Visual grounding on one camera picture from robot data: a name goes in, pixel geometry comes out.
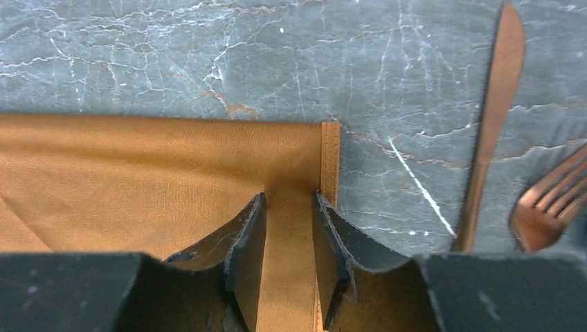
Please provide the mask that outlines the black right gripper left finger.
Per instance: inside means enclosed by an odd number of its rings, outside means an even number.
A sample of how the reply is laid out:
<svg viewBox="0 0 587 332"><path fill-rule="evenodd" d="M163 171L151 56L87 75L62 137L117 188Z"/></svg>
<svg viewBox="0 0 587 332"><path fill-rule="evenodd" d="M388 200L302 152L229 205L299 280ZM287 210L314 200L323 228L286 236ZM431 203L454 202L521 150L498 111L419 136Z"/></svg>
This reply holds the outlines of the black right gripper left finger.
<svg viewBox="0 0 587 332"><path fill-rule="evenodd" d="M1 256L2 331L254 331L264 193L166 260L140 252Z"/></svg>

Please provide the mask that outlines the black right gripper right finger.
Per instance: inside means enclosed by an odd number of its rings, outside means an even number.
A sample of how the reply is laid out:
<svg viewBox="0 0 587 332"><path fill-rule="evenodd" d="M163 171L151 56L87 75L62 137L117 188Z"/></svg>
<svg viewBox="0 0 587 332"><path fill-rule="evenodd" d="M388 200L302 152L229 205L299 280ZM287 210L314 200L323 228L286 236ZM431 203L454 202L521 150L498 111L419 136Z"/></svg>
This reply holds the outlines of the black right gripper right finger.
<svg viewBox="0 0 587 332"><path fill-rule="evenodd" d="M404 256L312 195L327 331L585 331L586 265L570 255Z"/></svg>

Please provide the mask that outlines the orange cloth napkin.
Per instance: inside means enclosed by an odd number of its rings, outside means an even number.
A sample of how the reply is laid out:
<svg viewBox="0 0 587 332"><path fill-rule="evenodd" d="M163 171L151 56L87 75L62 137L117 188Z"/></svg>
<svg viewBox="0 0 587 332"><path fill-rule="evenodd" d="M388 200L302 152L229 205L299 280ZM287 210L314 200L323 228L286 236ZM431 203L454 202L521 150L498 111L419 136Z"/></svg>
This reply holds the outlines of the orange cloth napkin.
<svg viewBox="0 0 587 332"><path fill-rule="evenodd" d="M164 259L267 198L259 331L319 331L311 194L337 201L337 122L1 116L1 250Z"/></svg>

